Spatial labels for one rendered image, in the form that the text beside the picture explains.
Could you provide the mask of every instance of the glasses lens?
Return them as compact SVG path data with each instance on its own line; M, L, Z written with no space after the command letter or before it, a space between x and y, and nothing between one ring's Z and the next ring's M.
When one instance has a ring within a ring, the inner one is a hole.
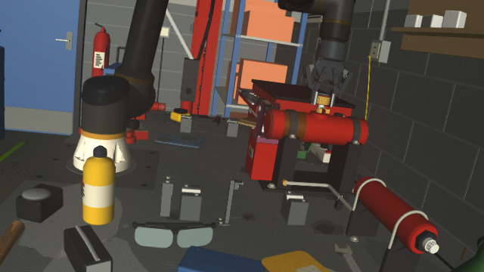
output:
M165 249L172 245L173 232L149 227L137 227L135 240L140 246L150 246Z
M178 245L181 248L191 246L206 246L212 241L213 229L211 227L201 227L193 230L180 230L178 232Z

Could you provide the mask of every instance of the shelving unit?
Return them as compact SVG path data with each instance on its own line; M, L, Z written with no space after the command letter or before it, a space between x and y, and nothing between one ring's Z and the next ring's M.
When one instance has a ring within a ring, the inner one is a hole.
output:
M443 16L445 11L463 11L465 27L393 27L392 31L403 34L402 50L484 59L483 8L481 0L410 0L408 14Z
M241 39L251 39L251 40L256 40L261 42L267 42L268 47L267 47L267 55L265 56L265 61L268 61L268 62L271 61L271 51L272 51L273 43L277 43L281 45L296 46L296 57L294 60L294 68L293 68L293 75L291 77L291 84L295 85L297 81L297 74L299 72L299 64L301 61L301 53L303 52L304 34L306 32L306 21L308 18L308 14L302 14L301 16L301 27L299 29L299 37L298 37L297 43L243 36L241 35L241 33L242 33L242 23L244 20L245 3L246 3L246 0L240 0L240 6L239 6L238 16L237 16L237 28L235 30L235 35L227 33L228 14L230 11L231 0L227 0L225 3L224 23L222 27L222 38L220 41L220 49L219 49L219 62L217 64L215 90L213 92L213 103L212 103L212 113L211 113L212 116L216 114L217 100L219 98L219 95L222 101L225 101L224 117L226 118L230 117L231 108L249 109L249 107L245 105L232 105L232 98L234 94L234 85L235 85L235 72L237 69L237 61L238 61ZM219 86L220 75L222 73L222 61L223 61L223 54L224 54L224 47L225 47L225 38L227 37L234 38L234 50L232 51L230 76L228 80L228 86Z

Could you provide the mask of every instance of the door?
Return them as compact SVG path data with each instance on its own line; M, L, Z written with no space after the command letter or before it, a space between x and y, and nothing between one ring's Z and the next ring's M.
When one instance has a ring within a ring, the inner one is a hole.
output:
M72 133L78 19L79 0L0 1L6 129Z

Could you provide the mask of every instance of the door handle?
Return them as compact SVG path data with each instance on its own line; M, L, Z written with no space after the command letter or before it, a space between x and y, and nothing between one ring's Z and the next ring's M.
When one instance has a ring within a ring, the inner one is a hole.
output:
M66 50L73 50L73 33L67 32L65 39L55 39L58 42L66 42Z

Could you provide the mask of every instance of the safety glasses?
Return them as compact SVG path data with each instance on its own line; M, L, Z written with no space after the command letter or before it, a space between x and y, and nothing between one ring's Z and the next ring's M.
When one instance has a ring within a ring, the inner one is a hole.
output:
M139 224L133 222L135 228L135 241L140 246L149 246L165 249L172 245L174 236L181 248L191 246L206 246L213 238L213 229L216 223L203 224L201 222L188 223L156 223L146 222Z

